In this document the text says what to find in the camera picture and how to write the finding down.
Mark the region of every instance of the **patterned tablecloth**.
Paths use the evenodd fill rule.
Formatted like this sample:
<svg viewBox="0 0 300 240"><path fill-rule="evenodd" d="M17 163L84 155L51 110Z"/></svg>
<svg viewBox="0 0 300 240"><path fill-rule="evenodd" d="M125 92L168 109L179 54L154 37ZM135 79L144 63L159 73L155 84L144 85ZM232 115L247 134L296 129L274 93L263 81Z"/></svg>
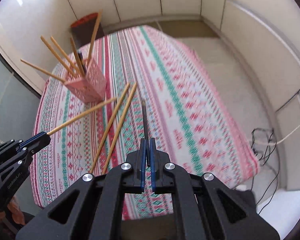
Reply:
<svg viewBox="0 0 300 240"><path fill-rule="evenodd" d="M88 50L88 45L82 48L84 57ZM138 82L108 169L139 148L144 136L141 98L145 98L149 136L155 137L157 148L169 153L172 162L197 175L210 171L230 188L259 171L248 141L193 50L156 29L141 26L97 40L93 55L107 80L106 99L119 97L127 82ZM59 64L54 73L64 76L65 70ZM95 175L103 169L125 101L109 131ZM50 78L34 133L48 132L94 105L83 104ZM34 156L31 182L37 205L48 205L89 170L113 109L114 103L109 104L60 130L51 137L50 145ZM146 178L142 195L126 195L123 219L172 213L171 196L153 194L149 170Z"/></svg>

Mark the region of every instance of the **silver screw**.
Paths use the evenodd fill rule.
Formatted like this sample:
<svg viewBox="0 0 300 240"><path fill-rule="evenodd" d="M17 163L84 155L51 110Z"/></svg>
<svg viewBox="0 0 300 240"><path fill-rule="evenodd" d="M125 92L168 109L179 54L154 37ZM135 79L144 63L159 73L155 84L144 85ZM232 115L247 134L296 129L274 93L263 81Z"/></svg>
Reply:
<svg viewBox="0 0 300 240"><path fill-rule="evenodd" d="M167 170L173 170L176 166L173 163L166 163L164 166Z"/></svg>
<svg viewBox="0 0 300 240"><path fill-rule="evenodd" d="M128 169L130 169L131 168L131 164L130 163L122 163L121 164L121 169L123 169L123 170L128 170Z"/></svg>
<svg viewBox="0 0 300 240"><path fill-rule="evenodd" d="M205 180L213 180L214 179L214 176L211 173L206 173L203 175L203 177Z"/></svg>
<svg viewBox="0 0 300 240"><path fill-rule="evenodd" d="M84 175L82 176L82 179L83 179L84 181L90 181L90 180L93 179L93 175L90 174L90 173L84 174Z"/></svg>

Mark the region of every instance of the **chopstick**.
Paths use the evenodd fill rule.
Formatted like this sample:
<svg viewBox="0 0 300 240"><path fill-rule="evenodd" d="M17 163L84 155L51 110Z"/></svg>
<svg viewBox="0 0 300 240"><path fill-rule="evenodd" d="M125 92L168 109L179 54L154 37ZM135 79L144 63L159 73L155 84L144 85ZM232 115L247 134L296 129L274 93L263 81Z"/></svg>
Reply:
<svg viewBox="0 0 300 240"><path fill-rule="evenodd" d="M80 119L80 118L86 116L87 114L92 113L93 111L95 111L95 110L97 110L97 109L99 109L99 108L101 108L101 107L103 107L103 106L105 106L105 105L111 103L112 101L115 101L115 100L117 100L117 98L111 98L111 99L109 99L109 100L107 100L107 101L103 101L102 103L97 104L96 106L90 108L89 110L84 111L83 113L81 113L81 114L75 116L74 118L72 118L72 119L70 119L70 120L64 122L62 125L56 127L55 129L51 130L50 132L47 132L47 134L48 134L48 135L52 135L52 134L56 133L57 131L61 130L62 128L64 128L64 127L66 127L66 126L72 124L73 122L77 121L78 119Z"/></svg>
<svg viewBox="0 0 300 240"><path fill-rule="evenodd" d="M113 113L112 113L112 115L111 115L111 117L110 117L110 120L109 120L109 122L108 122L108 125L107 125L107 127L106 127L106 129L105 129L105 132L103 133L102 139L101 139L100 144L99 144L99 147L98 147L97 154L96 154L96 156L94 157L94 161L93 161L92 167L91 167L91 169L90 169L90 173L91 173L91 174L93 173L94 167L96 166L96 163L97 163L99 154L100 154L101 149L102 149L102 147L103 147L103 144L104 144L104 142L105 142L105 140L106 140L106 138L107 138L107 135L108 135L108 132L109 132L109 130L110 130L110 127L111 127L111 125L112 125L112 123L113 123L113 121L114 121L114 119L115 119L115 116L117 115L117 112L118 112L118 110L119 110L119 108L120 108L120 106L121 106L121 103L122 103L122 101L123 101L123 99L124 99L124 97L125 97L125 95L126 95L128 89L129 89L129 86L130 86L130 83L128 83L128 84L126 85L126 87L124 88L124 90L123 90L123 92L122 92L122 94L121 94L121 97L120 97L119 101L117 102L117 105L115 106L115 108L114 108L114 110L113 110Z"/></svg>
<svg viewBox="0 0 300 240"><path fill-rule="evenodd" d="M66 60L69 61L71 67L74 68L77 73L79 73L79 69L75 66L75 64L72 62L72 60L68 57L66 52L60 47L60 45L57 43L57 41L52 36L50 37L50 40L58 48L58 50L66 58Z"/></svg>
<svg viewBox="0 0 300 240"><path fill-rule="evenodd" d="M43 43L48 47L48 49L52 52L52 54L57 58L57 60L65 67L65 69L74 77L77 75L68 67L68 65L62 60L62 58L55 52L55 50L51 47L51 45L46 41L46 39L41 36L40 37Z"/></svg>
<svg viewBox="0 0 300 240"><path fill-rule="evenodd" d="M33 64L31 64L30 62L27 62L27 61L25 61L25 60L23 60L23 59L20 59L20 61L23 62L23 63L25 63L25 64L27 64L27 65L29 65L30 67L33 67L33 68L35 68L35 69L41 71L42 73L45 73L45 74L48 75L48 76L51 76L51 77L53 77L53 78L55 78L55 79L60 80L62 83L66 82L66 80L64 80L63 78L60 78L60 77L58 77L58 76L56 76L56 75L54 75L54 74L52 74L52 73L50 73L50 72L44 70L43 68L40 68L40 67L38 67L38 66L36 66L36 65L33 65Z"/></svg>
<svg viewBox="0 0 300 240"><path fill-rule="evenodd" d="M70 37L70 43L71 43L71 47L72 47L72 50L73 50L73 54L74 54L75 60L77 62L78 68L79 68L79 73L80 73L80 75L82 77L84 77L84 71L83 71L83 67L81 65L81 60L79 58L77 49L75 48L74 40L73 40L72 37Z"/></svg>
<svg viewBox="0 0 300 240"><path fill-rule="evenodd" d="M102 174L105 174L106 173L106 170L107 170L107 167L108 167L108 164L109 164L109 161L111 159L111 155L112 155L112 152L113 152L113 149L114 149L114 146L115 146L115 143L117 142L117 139L118 139L118 136L119 136L119 132L120 132L120 129L122 127L122 124L123 124L123 121L126 117L126 114L128 112L128 109L129 109L129 106L130 106L130 103L132 101L132 98L133 98L133 95L134 95L134 92L136 91L136 88L137 88L137 83L135 83L132 87L132 90L129 94L129 97L128 97L128 101L123 109L123 112L122 112L122 115L121 115L121 118L120 118L120 121L119 121L119 124L118 124L118 127L117 127L117 130L115 131L115 134L114 134L114 137L113 137L113 140L112 140L112 143L111 143L111 147L110 147L110 151L109 151L109 154L108 154L108 157L107 157L107 160L106 160L106 164L105 166L103 167L103 170L102 170Z"/></svg>
<svg viewBox="0 0 300 240"><path fill-rule="evenodd" d="M101 21L101 16L102 16L102 9L100 11L98 11L98 16L97 16L97 19L96 19L96 23L95 23L94 28L93 28L91 41L90 41L89 54L88 54L88 63L90 62L90 59L91 59L93 44L94 44L94 41L95 41L96 36L97 36L98 28L99 28L100 21Z"/></svg>

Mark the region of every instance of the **tablecloth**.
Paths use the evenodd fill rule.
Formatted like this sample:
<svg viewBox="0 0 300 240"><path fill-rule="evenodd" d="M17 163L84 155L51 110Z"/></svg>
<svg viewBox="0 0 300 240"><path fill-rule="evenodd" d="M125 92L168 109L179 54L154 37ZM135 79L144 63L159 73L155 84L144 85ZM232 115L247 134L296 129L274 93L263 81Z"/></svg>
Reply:
<svg viewBox="0 0 300 240"><path fill-rule="evenodd" d="M81 48L87 57L89 46ZM125 161L143 138L141 98L146 100L148 132L171 162L188 172L212 172L233 188L259 171L249 143L229 115L197 54L176 39L149 26L112 33L95 41L93 57L107 80L106 99L119 97L127 82L138 83L109 169ZM54 74L64 76L58 64ZM125 101L109 131L94 175L101 174ZM89 109L59 81L49 78L44 89L34 134L56 126ZM51 137L34 155L31 182L34 200L45 207L87 173L93 162L114 104L93 112ZM142 195L126 194L123 219L172 213L170 195L151 191L146 170Z"/></svg>

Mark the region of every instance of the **pink basket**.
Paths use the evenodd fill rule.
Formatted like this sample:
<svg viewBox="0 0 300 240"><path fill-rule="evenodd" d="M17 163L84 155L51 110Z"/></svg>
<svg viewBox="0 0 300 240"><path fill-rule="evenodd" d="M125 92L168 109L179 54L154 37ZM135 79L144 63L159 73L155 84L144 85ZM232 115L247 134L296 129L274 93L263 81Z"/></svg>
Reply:
<svg viewBox="0 0 300 240"><path fill-rule="evenodd" d="M104 100L107 82L95 60L91 59L84 77L74 78L67 72L64 85L82 102L99 103Z"/></svg>

